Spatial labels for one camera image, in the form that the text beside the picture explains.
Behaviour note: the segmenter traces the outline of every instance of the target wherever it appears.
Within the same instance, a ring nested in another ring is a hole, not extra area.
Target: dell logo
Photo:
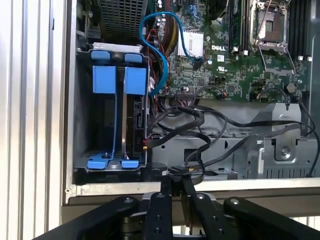
[[[216,45],[212,45],[211,46],[212,50],[217,50],[217,51],[222,51],[222,52],[225,52],[226,49],[224,46],[216,46]]]

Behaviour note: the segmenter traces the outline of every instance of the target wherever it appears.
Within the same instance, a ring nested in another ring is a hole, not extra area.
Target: heatsink
[[[202,57],[204,50],[204,33],[196,30],[183,31],[184,45],[192,57]],[[181,34],[179,32],[178,56],[186,56],[182,47]]]

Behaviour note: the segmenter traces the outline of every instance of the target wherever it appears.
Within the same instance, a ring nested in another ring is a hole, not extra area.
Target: ribbed metal surface
[[[1,2],[1,240],[60,224],[64,21],[64,0]]]
[[[148,0],[100,0],[108,41],[138,39]]]

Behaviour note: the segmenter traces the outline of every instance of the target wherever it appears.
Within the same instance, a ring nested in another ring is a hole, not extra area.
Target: black cable
[[[299,102],[299,106],[302,108],[302,110],[304,111],[304,113],[307,115],[307,117],[310,119],[310,122],[312,123],[312,129],[316,130],[316,124],[314,122],[314,120],[312,119],[312,117],[310,116],[308,110],[306,109],[305,105],[303,104],[301,99],[298,99]],[[309,134],[311,134],[312,131],[309,131],[306,135],[304,135],[304,137],[308,136]]]
[[[257,99],[260,98],[260,96],[262,94],[266,94],[267,92],[270,92],[270,91],[278,91],[282,94],[282,96],[284,97],[284,99],[286,100],[286,108],[287,110],[289,109],[289,105],[290,105],[290,98],[289,96],[285,93],[285,91],[283,91],[281,88],[277,88],[277,87],[271,87],[271,88],[268,88],[266,90],[263,90],[262,92],[260,92],[257,96]]]
[[[164,125],[162,125],[162,124],[160,124],[160,123],[158,123],[158,126],[159,126],[161,129],[163,129],[163,130],[165,130],[165,131],[167,131],[167,132],[172,132],[172,131],[174,130],[174,129],[172,129],[172,128],[168,127],[168,126],[164,126]],[[206,144],[203,145],[203,147],[204,147],[204,146],[207,146],[207,148],[210,147],[211,139],[210,139],[207,135],[204,135],[204,134],[201,133],[201,132],[185,131],[185,132],[180,133],[179,135],[181,135],[181,136],[195,137],[195,138],[201,139],[201,140],[203,140],[203,141],[206,142]],[[199,149],[196,150],[194,153],[197,154],[198,151],[201,151],[201,149],[199,148]],[[204,167],[204,163],[203,163],[203,161],[202,161],[202,159],[201,159],[201,157],[200,157],[200,154],[197,154],[197,155],[196,155],[196,161],[197,161],[197,162],[199,163],[199,165],[201,166],[202,173],[201,173],[201,176],[200,176],[200,177],[202,178],[203,175],[205,174],[205,167]]]
[[[214,85],[206,85],[206,86],[202,86],[200,87],[194,94],[194,98],[192,99],[191,105],[195,105],[195,102],[197,100],[198,95],[206,89],[215,89],[217,91],[219,91],[221,94],[224,94],[224,92],[222,90],[220,90],[218,87],[214,86]]]
[[[161,59],[160,55],[153,48],[149,47],[149,51],[154,56],[154,59],[158,65],[158,75],[159,75],[158,79],[161,79],[162,74],[163,74],[162,59]]]
[[[192,108],[198,108],[200,110],[201,109],[205,110],[202,112],[207,112],[207,113],[210,112],[210,110],[206,110],[206,109],[208,109],[208,107],[205,107],[205,106],[192,106]],[[317,151],[315,154],[315,158],[313,160],[313,163],[312,163],[312,166],[309,170],[309,173],[307,174],[307,177],[312,176],[312,173],[316,167],[316,164],[318,162],[318,158],[320,155],[320,138],[319,138],[319,135],[317,134],[317,132],[313,128],[311,128],[309,125],[307,125],[303,122],[293,121],[293,120],[267,120],[267,121],[254,121],[254,122],[249,122],[249,123],[239,123],[239,122],[236,122],[236,121],[228,118],[227,116],[224,116],[224,117],[225,118],[222,118],[223,120],[226,119],[226,121],[229,124],[234,125],[236,127],[240,127],[240,128],[249,128],[249,127],[258,127],[258,126],[279,126],[279,125],[286,125],[286,124],[299,124],[299,125],[304,125],[304,126],[308,127],[311,130],[311,132],[314,133],[315,138],[316,138],[316,142],[317,142]]]
[[[194,120],[192,122],[188,122],[182,126],[175,128],[173,131],[169,132],[169,134],[164,136],[163,138],[147,140],[146,144],[145,144],[147,148],[151,149],[151,148],[158,147],[158,146],[164,144],[165,142],[167,142],[168,140],[172,139],[176,135],[179,135],[187,130],[201,126],[205,122],[205,117],[200,111],[196,111],[196,110],[194,110],[192,108],[188,108],[188,107],[175,106],[175,107],[169,108],[169,110],[167,112],[164,112],[160,116],[158,116],[155,119],[155,121],[151,124],[150,128],[148,128],[148,130],[151,131],[155,126],[154,124],[158,124],[161,120],[163,120],[166,117],[166,114],[168,112],[170,112],[170,110],[173,110],[173,109],[177,109],[177,110],[184,112],[186,114],[195,116],[196,120]]]
[[[166,107],[166,97],[158,96],[158,106],[161,113],[165,112],[168,108]],[[183,112],[181,111],[173,111],[171,114],[168,114],[168,117],[174,118],[180,116]]]
[[[220,117],[222,120],[224,120],[224,125],[222,127],[222,129],[219,131],[218,135],[215,137],[214,140],[211,141],[211,143],[209,145],[203,145],[200,148],[198,148],[196,151],[192,152],[185,160],[185,164],[188,164],[189,161],[192,161],[195,157],[195,154],[197,154],[197,152],[202,153],[204,151],[206,151],[207,149],[209,149],[213,144],[215,144],[220,138],[221,136],[224,134],[224,132],[227,129],[227,125],[228,125],[228,121],[225,115],[223,115],[221,112],[216,111],[214,109],[212,109],[211,107],[207,107],[207,106],[197,106],[197,108],[203,110],[203,113],[211,113],[214,114],[218,117]]]
[[[239,149],[247,140],[249,140],[250,138],[254,137],[254,136],[262,136],[265,138],[273,138],[276,137],[278,135],[282,135],[288,131],[294,130],[294,129],[299,129],[301,126],[300,124],[293,124],[290,125],[288,127],[285,127],[283,129],[280,130],[276,130],[276,131],[271,131],[271,132],[263,132],[263,133],[259,133],[259,134],[253,134],[253,135],[249,135],[245,138],[243,138],[241,141],[239,141],[236,145],[234,145],[230,150],[228,150],[227,152],[225,152],[223,155],[213,159],[213,160],[209,160],[206,161],[203,165],[205,168],[217,164],[219,162],[222,162],[223,160],[225,160],[227,157],[229,157],[232,153],[234,153],[237,149]],[[199,170],[202,167],[200,165],[194,165],[191,167],[194,170]]]

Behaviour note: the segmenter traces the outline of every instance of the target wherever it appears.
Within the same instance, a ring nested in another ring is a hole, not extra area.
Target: screw
[[[230,202],[234,205],[238,205],[239,201],[237,199],[231,199]]]
[[[129,198],[129,197],[126,200],[124,200],[125,204],[130,204],[132,202],[133,202],[133,200],[131,198]]]
[[[156,228],[154,229],[154,232],[155,232],[156,234],[160,234],[160,233],[162,232],[162,230],[161,230],[160,227],[156,227]]]
[[[287,156],[289,154],[289,152],[288,152],[288,149],[286,148],[286,147],[283,147],[282,149],[281,149],[281,155],[282,156]]]
[[[205,198],[205,196],[204,196],[203,194],[200,194],[200,193],[197,194],[196,197],[197,197],[198,199],[204,199],[204,198]]]

